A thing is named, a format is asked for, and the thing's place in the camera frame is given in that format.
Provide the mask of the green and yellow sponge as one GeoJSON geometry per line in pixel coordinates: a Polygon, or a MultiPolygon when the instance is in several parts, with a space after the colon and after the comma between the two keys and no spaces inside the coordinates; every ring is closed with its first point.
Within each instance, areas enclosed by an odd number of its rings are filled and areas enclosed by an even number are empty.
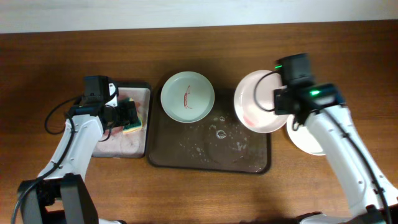
{"type": "Polygon", "coordinates": [[[138,106],[132,98],[126,98],[119,102],[128,108],[128,115],[131,118],[129,124],[124,125],[123,134],[129,134],[134,131],[140,130],[143,127],[141,115],[139,114],[138,106]]]}

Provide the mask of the pink plate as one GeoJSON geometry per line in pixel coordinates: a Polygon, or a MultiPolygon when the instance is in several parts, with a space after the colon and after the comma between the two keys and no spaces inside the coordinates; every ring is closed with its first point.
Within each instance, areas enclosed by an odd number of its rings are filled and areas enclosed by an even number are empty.
{"type": "Polygon", "coordinates": [[[240,122],[256,133],[271,133],[287,122],[287,115],[274,112],[274,90],[282,87],[281,77],[270,70],[246,75],[234,92],[234,110],[240,122]]]}

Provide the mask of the cream white plate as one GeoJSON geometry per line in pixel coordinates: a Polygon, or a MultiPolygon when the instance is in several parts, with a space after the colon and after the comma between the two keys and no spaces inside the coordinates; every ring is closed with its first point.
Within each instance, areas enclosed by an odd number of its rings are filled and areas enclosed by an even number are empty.
{"type": "Polygon", "coordinates": [[[286,129],[287,134],[293,144],[303,152],[314,156],[324,156],[322,147],[319,145],[317,140],[309,133],[305,126],[299,126],[296,131],[294,127],[294,115],[290,115],[287,118],[286,129]]]}

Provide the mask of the pale green plate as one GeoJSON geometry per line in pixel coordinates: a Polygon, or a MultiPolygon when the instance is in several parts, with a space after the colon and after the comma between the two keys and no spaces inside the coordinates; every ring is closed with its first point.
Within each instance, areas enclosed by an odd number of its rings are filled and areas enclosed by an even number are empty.
{"type": "Polygon", "coordinates": [[[211,111],[215,91],[210,81],[197,72],[179,72],[171,76],[160,92],[165,113],[175,121],[194,123],[211,111]]]}

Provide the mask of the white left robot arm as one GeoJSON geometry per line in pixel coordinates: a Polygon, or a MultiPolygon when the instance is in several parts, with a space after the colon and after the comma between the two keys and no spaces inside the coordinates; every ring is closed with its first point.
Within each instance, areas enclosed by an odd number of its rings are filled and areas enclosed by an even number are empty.
{"type": "Polygon", "coordinates": [[[106,223],[85,185],[93,151],[116,127],[140,122],[132,100],[118,101],[118,84],[106,76],[84,78],[85,91],[71,99],[62,138],[45,168],[21,182],[11,223],[106,223]]]}

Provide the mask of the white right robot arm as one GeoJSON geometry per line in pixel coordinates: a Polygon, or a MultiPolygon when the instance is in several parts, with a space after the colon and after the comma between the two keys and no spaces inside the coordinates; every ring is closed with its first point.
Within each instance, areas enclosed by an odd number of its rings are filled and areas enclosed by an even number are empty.
{"type": "Polygon", "coordinates": [[[360,138],[343,95],[332,83],[317,84],[307,54],[277,60],[282,88],[274,113],[292,114],[317,140],[346,195],[348,223],[397,223],[397,189],[360,138]]]}

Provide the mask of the black tray with soapy water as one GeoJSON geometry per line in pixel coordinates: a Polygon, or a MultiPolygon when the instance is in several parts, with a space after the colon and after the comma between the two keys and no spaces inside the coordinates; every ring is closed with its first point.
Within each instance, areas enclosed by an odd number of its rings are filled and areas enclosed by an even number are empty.
{"type": "Polygon", "coordinates": [[[151,108],[152,88],[148,83],[120,83],[118,103],[135,102],[142,124],[128,132],[122,126],[106,131],[94,151],[94,157],[141,158],[146,151],[147,127],[151,108]]]}

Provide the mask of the dark brown serving tray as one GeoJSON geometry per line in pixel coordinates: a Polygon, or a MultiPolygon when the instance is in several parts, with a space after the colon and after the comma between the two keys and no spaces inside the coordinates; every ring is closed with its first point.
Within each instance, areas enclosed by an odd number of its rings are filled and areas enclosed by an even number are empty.
{"type": "Polygon", "coordinates": [[[146,158],[156,167],[263,174],[271,168],[271,135],[250,131],[236,116],[233,89],[215,91],[211,112],[179,123],[153,98],[146,158]]]}

